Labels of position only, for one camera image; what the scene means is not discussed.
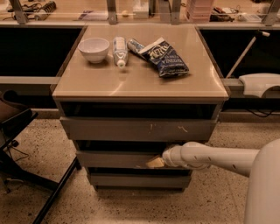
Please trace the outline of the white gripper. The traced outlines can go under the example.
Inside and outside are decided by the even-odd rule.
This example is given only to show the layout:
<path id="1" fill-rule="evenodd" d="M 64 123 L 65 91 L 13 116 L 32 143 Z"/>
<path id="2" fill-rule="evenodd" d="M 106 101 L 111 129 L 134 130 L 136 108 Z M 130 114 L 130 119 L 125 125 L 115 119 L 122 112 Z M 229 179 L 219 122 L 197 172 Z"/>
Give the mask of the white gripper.
<path id="1" fill-rule="evenodd" d="M 184 160 L 181 157 L 181 149 L 180 145 L 172 145 L 164 150 L 162 157 L 157 155 L 150 159 L 146 165 L 152 169 L 162 168 L 165 164 L 170 167 L 182 167 Z"/>

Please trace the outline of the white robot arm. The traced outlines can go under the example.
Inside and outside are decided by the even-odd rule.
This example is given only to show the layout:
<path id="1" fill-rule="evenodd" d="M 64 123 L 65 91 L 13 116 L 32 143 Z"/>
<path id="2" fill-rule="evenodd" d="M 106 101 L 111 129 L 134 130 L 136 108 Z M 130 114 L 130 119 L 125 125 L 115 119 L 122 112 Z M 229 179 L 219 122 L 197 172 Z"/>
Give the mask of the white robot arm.
<path id="1" fill-rule="evenodd" d="M 150 168 L 201 170 L 214 165 L 248 178 L 244 224 L 280 224 L 280 139 L 261 149 L 172 145 L 146 163 Z"/>

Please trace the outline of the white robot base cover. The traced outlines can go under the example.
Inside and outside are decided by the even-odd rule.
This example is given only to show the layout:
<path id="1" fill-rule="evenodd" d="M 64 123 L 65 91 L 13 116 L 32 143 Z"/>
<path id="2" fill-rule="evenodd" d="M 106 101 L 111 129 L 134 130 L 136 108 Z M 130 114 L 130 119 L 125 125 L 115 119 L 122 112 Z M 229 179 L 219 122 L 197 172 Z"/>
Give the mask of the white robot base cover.
<path id="1" fill-rule="evenodd" d="M 263 94 L 273 87 L 280 87 L 280 74 L 252 73 L 239 77 L 243 84 L 243 94 L 261 98 Z"/>

